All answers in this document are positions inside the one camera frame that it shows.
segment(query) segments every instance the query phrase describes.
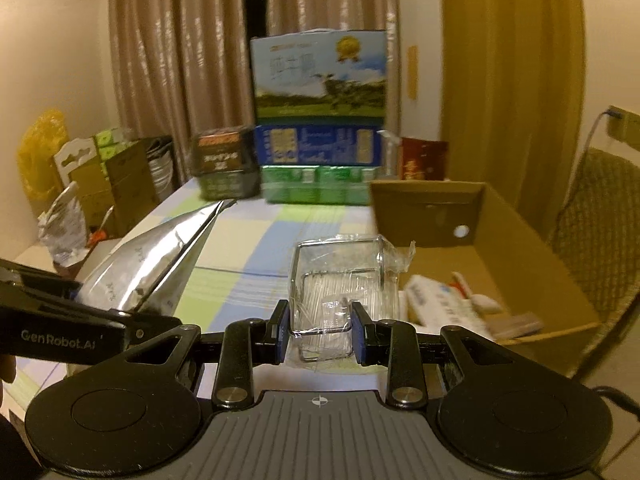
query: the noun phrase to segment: beige curtain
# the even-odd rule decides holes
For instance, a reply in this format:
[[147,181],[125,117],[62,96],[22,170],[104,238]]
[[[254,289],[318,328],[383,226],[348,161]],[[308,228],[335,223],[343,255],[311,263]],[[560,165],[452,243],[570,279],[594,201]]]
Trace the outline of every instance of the beige curtain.
[[386,128],[399,134],[398,0],[268,0],[267,6],[270,36],[324,27],[386,29]]
[[442,0],[442,10],[449,176],[491,183],[545,236],[580,127],[582,0]]
[[243,0],[110,0],[123,126],[174,139],[180,179],[191,137],[253,123]]

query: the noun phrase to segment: pink shiny curtain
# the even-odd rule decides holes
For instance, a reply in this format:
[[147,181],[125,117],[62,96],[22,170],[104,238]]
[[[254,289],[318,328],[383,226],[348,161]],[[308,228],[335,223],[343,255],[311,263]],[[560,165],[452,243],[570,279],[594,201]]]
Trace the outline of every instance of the pink shiny curtain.
[[110,0],[123,126],[172,136],[184,182],[191,137],[253,123],[243,0]]
[[386,30],[386,129],[399,134],[398,0],[268,0],[270,36],[312,28]]

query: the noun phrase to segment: human hand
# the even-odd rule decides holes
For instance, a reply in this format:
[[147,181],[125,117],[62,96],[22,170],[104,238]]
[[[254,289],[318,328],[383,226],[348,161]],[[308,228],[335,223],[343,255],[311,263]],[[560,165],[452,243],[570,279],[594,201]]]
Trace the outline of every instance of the human hand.
[[0,355],[0,406],[2,406],[2,381],[13,383],[15,379],[15,357]]

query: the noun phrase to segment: power outlet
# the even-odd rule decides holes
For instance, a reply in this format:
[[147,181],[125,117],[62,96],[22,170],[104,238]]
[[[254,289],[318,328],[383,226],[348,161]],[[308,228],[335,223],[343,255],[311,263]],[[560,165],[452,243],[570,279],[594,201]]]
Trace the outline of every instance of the power outlet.
[[619,113],[622,117],[609,116],[607,135],[640,152],[640,115],[617,106],[610,106],[609,110]]

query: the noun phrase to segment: tablecloth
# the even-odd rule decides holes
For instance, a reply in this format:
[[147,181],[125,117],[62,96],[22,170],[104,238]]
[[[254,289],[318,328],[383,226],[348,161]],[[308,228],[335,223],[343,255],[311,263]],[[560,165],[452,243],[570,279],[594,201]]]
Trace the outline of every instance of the tablecloth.
[[[124,241],[166,219],[204,206],[198,184],[190,180],[149,214]],[[370,208],[364,206],[273,205],[261,198],[240,200],[222,213],[191,274],[175,315],[203,332],[221,332],[247,317],[267,319],[280,299],[288,298],[288,275],[295,245],[336,234],[374,232]],[[383,388],[383,377],[315,374],[311,370],[255,369],[257,390],[337,390]],[[9,396],[26,409],[43,388],[61,380],[65,365],[18,358]],[[215,366],[207,366],[200,392],[210,391]]]

